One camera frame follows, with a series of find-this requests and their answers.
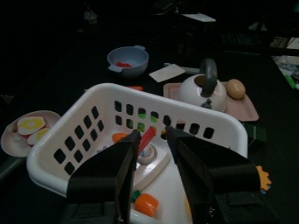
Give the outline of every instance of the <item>toy food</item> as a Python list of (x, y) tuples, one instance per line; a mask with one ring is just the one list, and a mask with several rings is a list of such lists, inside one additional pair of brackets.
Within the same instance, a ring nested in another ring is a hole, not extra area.
[(37, 130), (29, 137), (27, 138), (27, 143), (31, 146), (35, 146), (35, 144), (39, 142), (39, 140), (43, 138), (44, 134), (48, 132), (49, 128), (43, 128)]
[(135, 200), (135, 210), (149, 217), (155, 216), (157, 206), (159, 201), (148, 193), (141, 193)]
[(225, 89), (228, 96), (235, 100), (241, 100), (244, 98), (247, 90), (243, 83), (239, 80), (236, 79), (229, 80), (227, 82)]
[(45, 120), (41, 116), (27, 116), (17, 121), (17, 134), (28, 137), (37, 130), (45, 127)]
[(113, 143), (116, 143), (125, 136), (127, 136), (127, 133), (116, 133), (116, 134), (113, 134), (113, 136), (112, 136)]

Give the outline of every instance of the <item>black surface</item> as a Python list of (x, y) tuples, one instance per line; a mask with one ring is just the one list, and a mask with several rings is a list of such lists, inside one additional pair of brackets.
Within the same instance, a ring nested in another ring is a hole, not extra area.
[[(108, 72), (108, 52), (120, 47), (141, 45), (149, 54), (149, 66), (144, 76), (135, 80), (121, 80)], [(100, 38), (77, 38), (69, 50), (57, 58), (57, 63), (43, 74), (40, 80), (27, 88), (20, 100), (1, 116), (1, 133), (17, 117), (47, 109), (63, 115), (84, 94), (84, 89), (103, 82), (124, 86), (140, 85), (144, 91), (163, 95), (164, 84), (181, 82), (189, 75), (156, 83), (148, 73), (160, 69), (164, 62), (185, 67), (197, 67), (201, 59), (215, 59), (219, 80), (239, 79), (247, 87), (247, 95), (256, 107), (259, 120), (252, 122), (266, 129), (266, 144), (249, 148), (248, 158), (270, 173), (271, 189), (266, 197), (282, 220), (294, 224), (299, 220), (299, 150), (298, 111), (295, 93), (270, 55), (197, 49), (184, 58), (159, 43), (108, 41)], [(0, 151), (0, 162), (7, 155)], [(1, 223), (59, 223), (65, 199), (40, 188), (29, 179), (25, 166), (1, 183), (0, 214)]]

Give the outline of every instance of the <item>carrot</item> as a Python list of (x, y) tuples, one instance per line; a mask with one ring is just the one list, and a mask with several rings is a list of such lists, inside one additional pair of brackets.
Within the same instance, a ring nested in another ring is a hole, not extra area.
[(127, 133), (116, 133), (116, 134), (113, 134), (113, 136), (112, 136), (113, 143), (116, 143), (125, 136), (127, 136)]
[(157, 206), (159, 201), (148, 193), (140, 194), (135, 200), (135, 210), (149, 217), (153, 217)]

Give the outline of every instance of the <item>orange object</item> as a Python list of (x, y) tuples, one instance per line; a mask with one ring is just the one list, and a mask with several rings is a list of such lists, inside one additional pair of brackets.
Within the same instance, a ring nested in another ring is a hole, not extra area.
[(268, 179), (268, 173), (263, 171), (263, 167), (260, 165), (256, 166), (256, 170), (260, 179), (260, 190), (266, 192), (270, 189), (272, 182)]
[(113, 143), (116, 143), (125, 136), (127, 136), (127, 133), (116, 133), (116, 134), (113, 134), (113, 136), (112, 136)]
[(140, 194), (135, 200), (135, 210), (149, 217), (153, 217), (157, 206), (159, 201), (148, 193)]
[(129, 86), (129, 88), (139, 90), (139, 91), (144, 91), (143, 87), (140, 87), (140, 86)]

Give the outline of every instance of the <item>egg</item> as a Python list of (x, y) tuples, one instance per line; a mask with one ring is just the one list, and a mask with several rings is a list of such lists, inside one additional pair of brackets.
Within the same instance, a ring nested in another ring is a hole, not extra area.
[(241, 100), (244, 98), (247, 90), (240, 80), (236, 79), (228, 80), (225, 89), (228, 96), (235, 100)]

